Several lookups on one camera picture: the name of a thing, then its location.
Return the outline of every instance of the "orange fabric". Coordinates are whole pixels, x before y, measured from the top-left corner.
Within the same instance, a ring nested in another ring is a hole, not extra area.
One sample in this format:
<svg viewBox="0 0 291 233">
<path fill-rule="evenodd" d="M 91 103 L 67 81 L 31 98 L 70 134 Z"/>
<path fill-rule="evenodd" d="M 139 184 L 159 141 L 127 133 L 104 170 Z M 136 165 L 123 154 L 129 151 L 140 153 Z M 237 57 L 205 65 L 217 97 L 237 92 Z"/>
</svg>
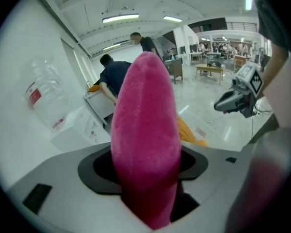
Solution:
<svg viewBox="0 0 291 233">
<path fill-rule="evenodd" d="M 180 135 L 180 140 L 185 142 L 190 142 L 193 144 L 198 144 L 204 147 L 208 147 L 207 142 L 204 140 L 197 140 L 193 135 L 192 131 L 183 121 L 183 119 L 177 115 L 178 132 Z"/>
<path fill-rule="evenodd" d="M 99 88 L 99 84 L 95 84 L 93 85 L 91 88 L 88 89 L 88 92 L 96 92 L 98 91 L 100 88 Z"/>
</svg>

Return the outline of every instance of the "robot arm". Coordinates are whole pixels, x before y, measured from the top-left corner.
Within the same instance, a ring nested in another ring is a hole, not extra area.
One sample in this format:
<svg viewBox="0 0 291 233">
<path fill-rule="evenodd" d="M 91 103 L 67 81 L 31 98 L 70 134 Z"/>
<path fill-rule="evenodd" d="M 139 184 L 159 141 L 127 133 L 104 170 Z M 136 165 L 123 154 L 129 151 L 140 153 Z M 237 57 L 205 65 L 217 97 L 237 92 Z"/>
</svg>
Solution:
<svg viewBox="0 0 291 233">
<path fill-rule="evenodd" d="M 246 63 L 237 72 L 232 87 L 215 103 L 214 109 L 224 113 L 240 111 L 245 118 L 254 116 L 253 108 L 263 86 L 263 80 L 254 63 Z"/>
</svg>

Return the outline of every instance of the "pink fuzzy object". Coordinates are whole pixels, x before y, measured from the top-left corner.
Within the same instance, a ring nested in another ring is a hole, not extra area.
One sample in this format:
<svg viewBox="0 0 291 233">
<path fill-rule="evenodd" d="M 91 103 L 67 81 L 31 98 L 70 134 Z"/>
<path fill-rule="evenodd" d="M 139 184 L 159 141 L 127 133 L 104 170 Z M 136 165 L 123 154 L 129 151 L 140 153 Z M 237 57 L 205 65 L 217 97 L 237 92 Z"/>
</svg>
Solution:
<svg viewBox="0 0 291 233">
<path fill-rule="evenodd" d="M 142 53 L 125 76 L 112 120 L 111 153 L 123 202 L 152 229 L 168 225 L 181 145 L 170 78 L 153 53 Z"/>
</svg>

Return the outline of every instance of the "white cabinet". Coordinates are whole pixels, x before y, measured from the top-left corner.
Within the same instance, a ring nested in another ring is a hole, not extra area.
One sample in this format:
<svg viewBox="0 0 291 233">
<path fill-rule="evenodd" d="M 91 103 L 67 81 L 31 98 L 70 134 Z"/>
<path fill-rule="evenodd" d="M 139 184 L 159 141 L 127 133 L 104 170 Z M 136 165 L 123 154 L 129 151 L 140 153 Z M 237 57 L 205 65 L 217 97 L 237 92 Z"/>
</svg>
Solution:
<svg viewBox="0 0 291 233">
<path fill-rule="evenodd" d="M 99 119 L 108 125 L 105 117 L 114 113 L 115 105 L 100 90 L 84 96 L 84 99 L 92 107 Z"/>
<path fill-rule="evenodd" d="M 70 113 L 63 127 L 51 138 L 51 143 L 62 152 L 79 150 L 110 141 L 110 135 L 85 106 Z"/>
</svg>

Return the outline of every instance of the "plastic water bottle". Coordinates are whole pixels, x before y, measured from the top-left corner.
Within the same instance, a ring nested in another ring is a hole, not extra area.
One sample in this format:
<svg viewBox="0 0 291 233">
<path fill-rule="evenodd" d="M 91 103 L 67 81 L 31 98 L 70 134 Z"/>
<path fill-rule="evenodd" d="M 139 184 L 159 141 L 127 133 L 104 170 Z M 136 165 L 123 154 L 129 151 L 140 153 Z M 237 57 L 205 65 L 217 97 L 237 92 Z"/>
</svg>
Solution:
<svg viewBox="0 0 291 233">
<path fill-rule="evenodd" d="M 21 74 L 30 106 L 48 128 L 60 128 L 69 112 L 69 99 L 54 66 L 36 57 L 24 65 Z"/>
</svg>

